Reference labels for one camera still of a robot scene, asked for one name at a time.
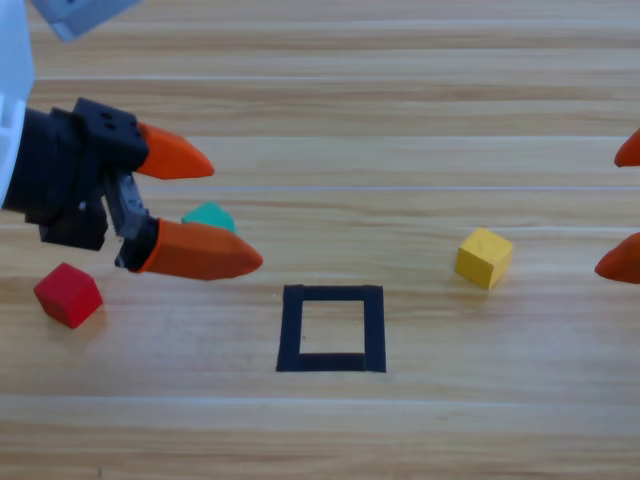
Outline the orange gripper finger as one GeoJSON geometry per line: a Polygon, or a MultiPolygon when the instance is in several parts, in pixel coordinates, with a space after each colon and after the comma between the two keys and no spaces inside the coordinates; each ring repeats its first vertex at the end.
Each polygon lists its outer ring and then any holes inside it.
{"type": "Polygon", "coordinates": [[[123,242],[116,259],[132,273],[203,281],[247,275],[262,263],[260,253],[228,229],[154,218],[123,242]]]}
{"type": "Polygon", "coordinates": [[[635,233],[607,252],[594,271],[599,276],[622,283],[640,283],[640,233],[635,233]]]}
{"type": "Polygon", "coordinates": [[[619,168],[640,166],[640,130],[636,130],[619,148],[614,164],[619,168]]]}

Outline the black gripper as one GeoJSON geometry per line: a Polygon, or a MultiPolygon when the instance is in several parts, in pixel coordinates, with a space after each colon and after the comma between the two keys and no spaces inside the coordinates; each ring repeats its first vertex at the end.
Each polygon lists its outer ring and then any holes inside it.
{"type": "Polygon", "coordinates": [[[72,111],[26,110],[2,208],[38,226],[43,242],[98,251],[108,227],[102,182],[118,169],[163,180],[214,174],[184,137],[80,98],[72,111]]]}

